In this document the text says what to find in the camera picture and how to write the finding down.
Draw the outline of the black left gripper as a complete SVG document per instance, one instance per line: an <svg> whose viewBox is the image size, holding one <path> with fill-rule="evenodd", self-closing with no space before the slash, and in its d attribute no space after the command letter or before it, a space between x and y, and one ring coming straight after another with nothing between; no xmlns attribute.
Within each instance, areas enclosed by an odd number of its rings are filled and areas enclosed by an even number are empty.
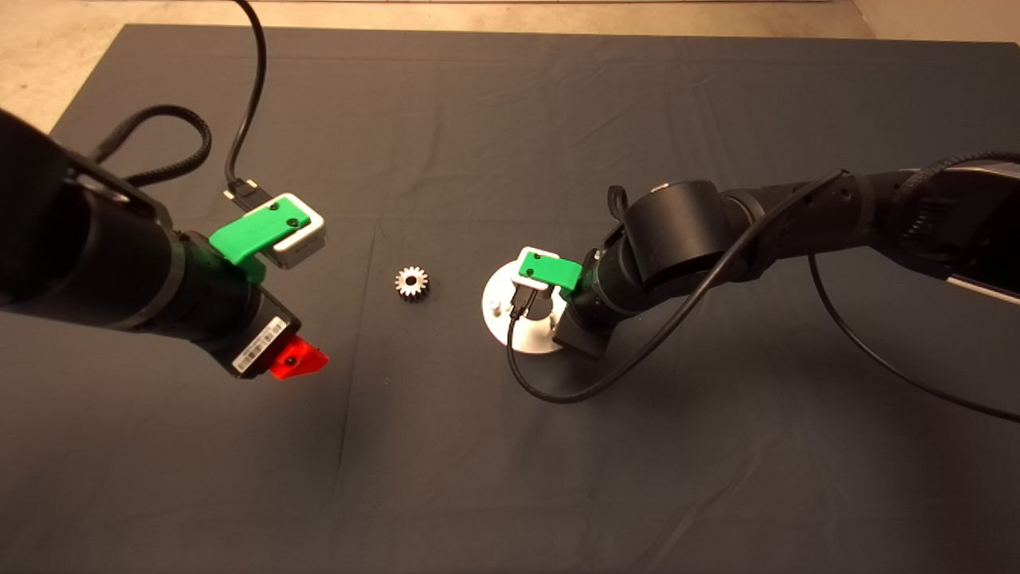
<svg viewBox="0 0 1020 574"><path fill-rule="evenodd" d="M265 288L257 286L251 301L214 341L214 360L234 378L250 380L267 371L277 380L320 372L328 356L297 335L302 320Z"/></svg>

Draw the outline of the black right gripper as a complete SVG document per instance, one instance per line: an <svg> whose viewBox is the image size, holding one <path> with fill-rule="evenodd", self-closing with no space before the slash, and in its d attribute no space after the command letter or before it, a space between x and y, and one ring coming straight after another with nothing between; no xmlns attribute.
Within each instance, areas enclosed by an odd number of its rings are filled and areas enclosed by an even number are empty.
<svg viewBox="0 0 1020 574"><path fill-rule="evenodd" d="M561 348L591 360L601 360L606 355L610 340L611 327L584 323L572 306L564 310L554 331L554 342Z"/></svg>

